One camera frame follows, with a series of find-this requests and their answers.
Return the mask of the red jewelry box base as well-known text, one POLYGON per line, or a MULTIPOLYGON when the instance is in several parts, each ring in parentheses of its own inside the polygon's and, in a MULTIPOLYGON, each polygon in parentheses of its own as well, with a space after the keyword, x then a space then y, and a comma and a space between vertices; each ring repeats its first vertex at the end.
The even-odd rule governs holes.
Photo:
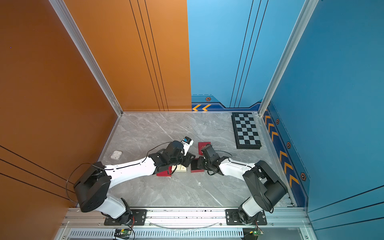
POLYGON ((198 167, 198 159, 194 159, 191 162, 191 173, 201 173, 204 172, 205 170, 200 169, 198 167))

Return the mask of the cream lotus print box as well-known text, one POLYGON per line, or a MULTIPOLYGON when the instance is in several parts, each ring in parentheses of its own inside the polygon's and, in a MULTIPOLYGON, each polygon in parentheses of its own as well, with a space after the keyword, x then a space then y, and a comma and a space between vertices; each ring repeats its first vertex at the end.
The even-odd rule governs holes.
POLYGON ((187 168, 184 167, 183 165, 177 165, 175 168, 175 172, 183 172, 185 173, 187 171, 187 168))

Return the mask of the red jewelry box lid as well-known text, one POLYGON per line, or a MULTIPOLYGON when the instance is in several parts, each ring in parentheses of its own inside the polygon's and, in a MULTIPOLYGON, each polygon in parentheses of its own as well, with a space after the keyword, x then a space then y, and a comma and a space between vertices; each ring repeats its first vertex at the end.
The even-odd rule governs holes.
POLYGON ((211 143, 210 142, 199 142, 198 143, 198 150, 199 150, 199 155, 200 156, 203 156, 203 152, 202 152, 202 149, 207 146, 207 145, 210 145, 211 143))

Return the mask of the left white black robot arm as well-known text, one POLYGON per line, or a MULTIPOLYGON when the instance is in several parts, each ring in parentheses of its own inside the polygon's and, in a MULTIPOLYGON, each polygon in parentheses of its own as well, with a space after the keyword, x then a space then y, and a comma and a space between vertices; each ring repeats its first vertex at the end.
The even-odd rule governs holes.
POLYGON ((185 137, 172 141, 165 149, 130 163, 107 165, 97 162, 74 183, 74 191, 83 213, 97 211, 115 220, 119 225, 131 225, 133 212, 123 198, 117 198, 110 189, 126 181, 156 175, 174 166, 188 167, 195 155, 189 153, 194 141, 185 137))

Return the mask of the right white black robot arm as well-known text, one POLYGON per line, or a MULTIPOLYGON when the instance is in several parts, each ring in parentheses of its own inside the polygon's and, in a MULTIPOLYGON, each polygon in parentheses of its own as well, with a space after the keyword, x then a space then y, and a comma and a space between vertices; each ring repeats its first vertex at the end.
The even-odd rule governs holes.
POLYGON ((275 205, 288 193, 286 184, 262 160, 251 164, 242 163, 215 154, 210 159, 200 156, 198 168, 246 183, 251 196, 238 207, 240 222, 244 225, 252 224, 261 211, 272 213, 275 205))

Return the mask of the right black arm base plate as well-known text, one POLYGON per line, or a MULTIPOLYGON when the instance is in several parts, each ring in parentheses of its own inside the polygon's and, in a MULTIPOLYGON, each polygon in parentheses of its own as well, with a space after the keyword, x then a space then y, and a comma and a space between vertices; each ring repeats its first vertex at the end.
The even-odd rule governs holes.
POLYGON ((239 211, 238 209, 226 209, 226 221, 227 225, 260 225, 266 226, 267 218, 264 210, 258 212, 253 217, 248 216, 244 211, 239 211))

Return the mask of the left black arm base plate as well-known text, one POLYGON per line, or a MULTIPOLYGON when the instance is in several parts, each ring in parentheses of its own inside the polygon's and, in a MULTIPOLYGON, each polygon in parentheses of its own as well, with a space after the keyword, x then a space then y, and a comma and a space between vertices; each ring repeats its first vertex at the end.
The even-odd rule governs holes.
POLYGON ((147 217, 146 209, 131 209, 128 213, 124 213, 117 219, 113 219, 112 217, 105 215, 105 226, 144 226, 146 217, 147 217))

